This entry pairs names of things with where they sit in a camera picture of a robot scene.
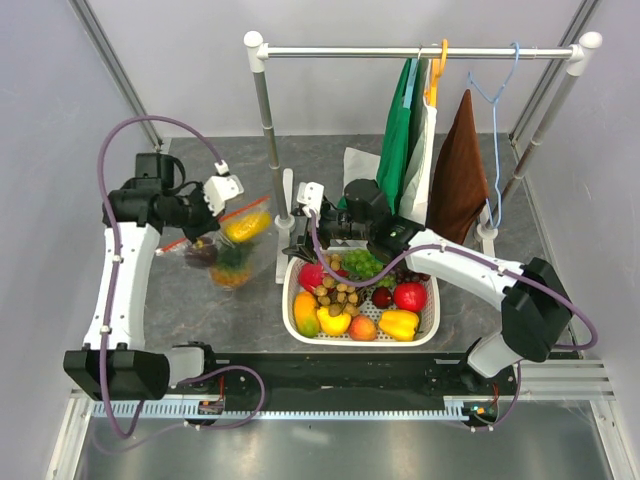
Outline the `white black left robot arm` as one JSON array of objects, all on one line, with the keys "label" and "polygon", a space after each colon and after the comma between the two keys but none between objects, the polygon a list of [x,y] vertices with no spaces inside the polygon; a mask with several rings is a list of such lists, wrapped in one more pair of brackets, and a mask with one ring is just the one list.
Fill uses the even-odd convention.
[{"label": "white black left robot arm", "polygon": [[191,191],[182,162],[168,154],[139,153],[135,173],[111,191],[103,207],[105,259],[93,319],[77,350],[64,354],[66,374],[92,399],[160,400],[182,379],[198,393],[219,382],[206,347],[190,343],[168,353],[145,348],[144,306],[152,261],[166,228],[196,242],[219,229],[227,201],[244,191],[225,161]]}]

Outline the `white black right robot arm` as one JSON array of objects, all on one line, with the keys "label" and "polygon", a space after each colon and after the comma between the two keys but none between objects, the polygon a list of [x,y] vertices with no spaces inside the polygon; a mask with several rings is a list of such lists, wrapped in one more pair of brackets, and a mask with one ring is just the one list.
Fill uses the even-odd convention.
[{"label": "white black right robot arm", "polygon": [[393,213],[374,180],[350,182],[344,198],[345,208],[337,209],[325,197],[323,185],[301,184],[294,213],[306,217],[306,231],[286,254],[320,260],[333,240],[362,240],[385,271],[402,266],[492,305],[501,314],[501,328],[468,349],[457,371],[465,391],[481,393],[507,366],[521,360],[542,363],[557,348],[575,309],[549,262],[503,260],[446,240]]}]

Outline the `orange toy pineapple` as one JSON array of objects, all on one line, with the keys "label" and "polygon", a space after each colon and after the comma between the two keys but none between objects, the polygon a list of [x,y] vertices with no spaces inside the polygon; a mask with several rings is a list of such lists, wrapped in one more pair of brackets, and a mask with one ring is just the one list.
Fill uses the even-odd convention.
[{"label": "orange toy pineapple", "polygon": [[252,243],[221,245],[209,275],[217,286],[236,289],[245,285],[253,276],[254,250]]}]

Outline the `clear zip bag orange zipper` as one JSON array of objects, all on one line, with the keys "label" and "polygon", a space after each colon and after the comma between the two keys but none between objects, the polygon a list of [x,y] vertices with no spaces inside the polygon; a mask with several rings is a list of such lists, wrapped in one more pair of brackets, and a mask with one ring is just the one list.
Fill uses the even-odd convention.
[{"label": "clear zip bag orange zipper", "polygon": [[194,242],[181,238],[159,247],[155,255],[205,270],[214,285],[228,290],[246,285],[274,264],[277,239],[268,195],[223,215],[219,224],[217,231]]}]

